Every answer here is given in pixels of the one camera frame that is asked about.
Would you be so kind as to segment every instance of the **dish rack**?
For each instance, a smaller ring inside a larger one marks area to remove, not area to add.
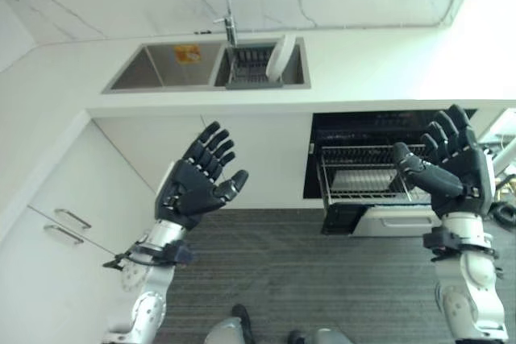
[[[265,83],[268,60],[274,47],[234,48],[229,83]]]
[[[409,149],[423,159],[425,147]],[[430,195],[411,186],[397,173],[392,146],[338,146],[319,148],[319,181],[325,205],[338,202],[382,205],[426,205]]]

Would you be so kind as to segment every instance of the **cabinet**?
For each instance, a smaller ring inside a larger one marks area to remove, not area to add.
[[[204,129],[200,115],[97,118],[96,123],[154,189]]]
[[[154,192],[91,122],[31,207],[114,253],[154,223]]]
[[[2,242],[2,342],[100,342],[119,286],[119,273],[102,267],[111,254],[45,226],[59,227],[26,209]]]
[[[312,114],[219,114],[217,120],[235,142],[236,158],[224,169],[226,179],[239,169],[249,171],[242,193],[227,208],[322,207],[320,200],[303,200],[306,154]]]

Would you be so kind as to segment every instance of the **orange label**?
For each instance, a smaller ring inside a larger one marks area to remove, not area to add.
[[[198,44],[180,44],[174,46],[178,64],[196,64],[201,62],[201,48]]]

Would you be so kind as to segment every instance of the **white plate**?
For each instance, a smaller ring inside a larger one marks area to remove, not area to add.
[[[265,75],[267,75],[269,81],[276,82],[280,79],[289,63],[290,56],[292,56],[295,43],[296,36],[292,34],[283,35],[278,40],[265,69]]]

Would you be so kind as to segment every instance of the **dishwasher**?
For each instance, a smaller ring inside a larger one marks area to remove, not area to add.
[[[440,224],[430,195],[407,184],[392,161],[398,141],[426,158],[420,137],[436,112],[314,114],[303,197],[322,198],[323,234],[420,236]]]

